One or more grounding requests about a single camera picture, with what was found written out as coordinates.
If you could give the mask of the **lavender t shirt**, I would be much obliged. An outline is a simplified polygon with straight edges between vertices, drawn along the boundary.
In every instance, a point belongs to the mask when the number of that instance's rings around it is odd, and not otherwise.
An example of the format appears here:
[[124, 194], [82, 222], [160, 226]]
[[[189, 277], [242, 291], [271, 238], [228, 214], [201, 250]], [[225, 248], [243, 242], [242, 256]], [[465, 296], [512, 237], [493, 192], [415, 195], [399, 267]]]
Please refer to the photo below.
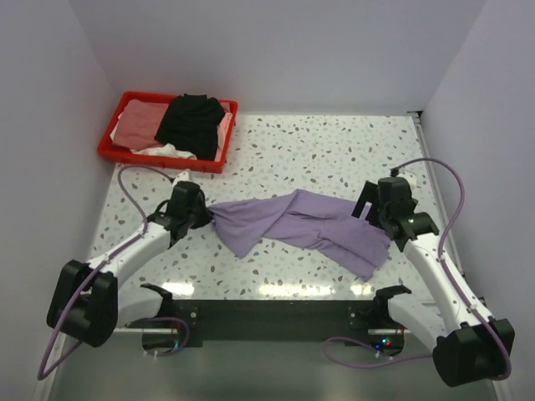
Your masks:
[[269, 199], [209, 207], [222, 243], [243, 258], [261, 239], [316, 250], [363, 281], [388, 260], [390, 239], [379, 228], [352, 216], [351, 200], [295, 190]]

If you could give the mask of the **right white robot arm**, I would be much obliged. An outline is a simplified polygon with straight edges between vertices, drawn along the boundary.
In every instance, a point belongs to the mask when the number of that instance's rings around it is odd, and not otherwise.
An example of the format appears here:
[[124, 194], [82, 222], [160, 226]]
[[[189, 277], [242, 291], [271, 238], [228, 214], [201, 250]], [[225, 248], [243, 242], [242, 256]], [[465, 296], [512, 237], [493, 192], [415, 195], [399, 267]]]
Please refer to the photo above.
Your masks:
[[387, 177], [366, 182], [352, 215], [385, 231], [418, 271], [439, 312], [433, 313], [404, 286], [379, 289], [368, 313], [371, 322], [399, 323], [430, 351], [436, 371], [450, 387], [482, 379], [504, 379], [511, 372], [515, 332], [496, 319], [440, 249], [438, 227], [416, 211], [409, 182]]

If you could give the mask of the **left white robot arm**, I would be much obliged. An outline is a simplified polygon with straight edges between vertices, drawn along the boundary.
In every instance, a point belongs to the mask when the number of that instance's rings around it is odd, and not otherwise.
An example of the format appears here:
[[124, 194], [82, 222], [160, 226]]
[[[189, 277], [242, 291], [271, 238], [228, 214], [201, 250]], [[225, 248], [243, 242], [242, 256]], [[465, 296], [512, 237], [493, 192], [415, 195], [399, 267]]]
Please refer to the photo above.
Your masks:
[[189, 230], [207, 225], [212, 214], [201, 187], [174, 184], [135, 233], [101, 256], [64, 265], [46, 317], [52, 329], [97, 348], [120, 324], [119, 289], [148, 261], [172, 248]]

